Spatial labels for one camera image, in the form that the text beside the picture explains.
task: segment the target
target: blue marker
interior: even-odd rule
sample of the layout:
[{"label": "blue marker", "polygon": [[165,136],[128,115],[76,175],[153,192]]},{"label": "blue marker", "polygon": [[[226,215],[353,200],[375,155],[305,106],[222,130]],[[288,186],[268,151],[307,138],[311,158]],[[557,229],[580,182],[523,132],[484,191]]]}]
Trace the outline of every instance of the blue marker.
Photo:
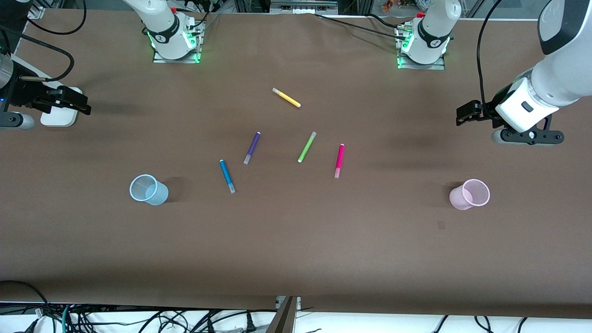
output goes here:
[{"label": "blue marker", "polygon": [[228,169],[226,168],[226,162],[223,159],[220,160],[220,168],[222,168],[222,173],[224,174],[224,179],[226,179],[226,184],[228,184],[228,188],[230,189],[230,193],[236,192],[234,190],[234,184],[232,183],[232,178],[230,178],[230,174],[228,173]]},{"label": "blue marker", "polygon": [[247,156],[244,158],[244,164],[249,164],[249,160],[251,159],[251,156],[253,155],[253,152],[255,151],[255,147],[257,146],[257,142],[259,141],[259,137],[261,136],[261,133],[257,132],[255,133],[255,137],[253,138],[253,141],[251,142],[251,147],[249,147],[249,151],[247,152]]}]

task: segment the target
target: yellow marker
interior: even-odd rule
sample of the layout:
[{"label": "yellow marker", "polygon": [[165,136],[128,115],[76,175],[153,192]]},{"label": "yellow marker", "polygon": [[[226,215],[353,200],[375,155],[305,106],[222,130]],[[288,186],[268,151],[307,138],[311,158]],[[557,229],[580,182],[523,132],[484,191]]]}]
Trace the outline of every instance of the yellow marker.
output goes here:
[{"label": "yellow marker", "polygon": [[281,98],[287,100],[288,102],[292,103],[292,105],[294,105],[295,107],[300,107],[300,103],[296,102],[294,99],[292,99],[292,97],[284,94],[283,92],[277,90],[277,89],[273,89],[273,91],[278,94]]}]

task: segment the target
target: pink plastic cup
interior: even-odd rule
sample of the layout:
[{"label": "pink plastic cup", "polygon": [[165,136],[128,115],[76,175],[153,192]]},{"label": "pink plastic cup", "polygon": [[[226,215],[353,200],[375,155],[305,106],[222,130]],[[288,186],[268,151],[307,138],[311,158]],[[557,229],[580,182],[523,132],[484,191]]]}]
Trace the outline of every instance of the pink plastic cup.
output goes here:
[{"label": "pink plastic cup", "polygon": [[450,192],[450,203],[458,210],[485,206],[489,202],[489,188],[484,182],[476,179],[465,181]]}]

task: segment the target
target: marker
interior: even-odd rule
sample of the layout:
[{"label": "marker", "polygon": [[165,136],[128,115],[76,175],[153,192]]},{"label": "marker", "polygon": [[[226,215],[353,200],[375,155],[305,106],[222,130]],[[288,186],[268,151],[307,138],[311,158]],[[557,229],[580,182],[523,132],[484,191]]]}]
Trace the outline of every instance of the marker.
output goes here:
[{"label": "marker", "polygon": [[234,184],[232,183],[232,178],[230,178],[230,174],[228,173],[228,169],[226,168],[226,162],[223,159],[220,160],[220,168],[222,168],[222,173],[224,174],[224,179],[226,179],[226,184],[228,184],[228,188],[230,189],[230,193],[236,192],[234,190]]},{"label": "marker", "polygon": [[306,156],[306,153],[308,152],[310,145],[313,144],[313,140],[314,140],[315,136],[317,136],[317,132],[313,132],[313,134],[311,134],[310,137],[308,138],[308,141],[306,142],[304,149],[300,153],[300,157],[298,157],[298,163],[302,163],[302,161],[304,161],[304,157]]},{"label": "marker", "polygon": [[257,143],[259,142],[259,137],[261,136],[260,132],[255,133],[255,137],[253,138],[253,141],[251,142],[251,147],[249,147],[249,151],[247,152],[247,156],[244,158],[244,164],[249,164],[249,160],[251,159],[251,156],[253,155],[253,152],[255,151],[255,147],[257,146]]},{"label": "marker", "polygon": [[343,161],[343,151],[345,145],[339,145],[339,152],[337,153],[337,163],[335,163],[335,178],[339,178],[339,172],[341,171],[341,162]]},{"label": "marker", "polygon": [[292,105],[294,105],[295,107],[300,107],[300,103],[296,102],[292,97],[284,94],[283,92],[277,90],[277,89],[272,89],[273,92],[275,92],[276,94],[278,94],[281,98],[287,100],[288,102],[292,103]]}]

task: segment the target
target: tabletop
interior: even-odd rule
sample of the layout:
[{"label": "tabletop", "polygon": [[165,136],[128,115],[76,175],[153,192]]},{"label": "tabletop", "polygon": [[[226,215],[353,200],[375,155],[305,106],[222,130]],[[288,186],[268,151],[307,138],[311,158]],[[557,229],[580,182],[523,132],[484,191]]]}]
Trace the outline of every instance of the tabletop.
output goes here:
[{"label": "tabletop", "polygon": [[[80,16],[48,10],[40,24]],[[221,15],[194,65],[152,63],[134,12],[88,11],[71,36],[28,26],[74,56],[62,82],[92,114],[0,133],[0,277],[54,302],[272,308],[297,294],[318,310],[590,317],[592,100],[557,112],[565,142],[552,148],[456,127],[479,97],[480,25],[456,25],[445,71],[397,69],[389,37],[313,15]],[[536,23],[490,22],[481,52],[492,98],[542,59]],[[25,41],[17,55],[49,75],[67,66]],[[140,174],[168,202],[134,201]],[[491,200],[456,210],[448,193],[470,178]]]}]

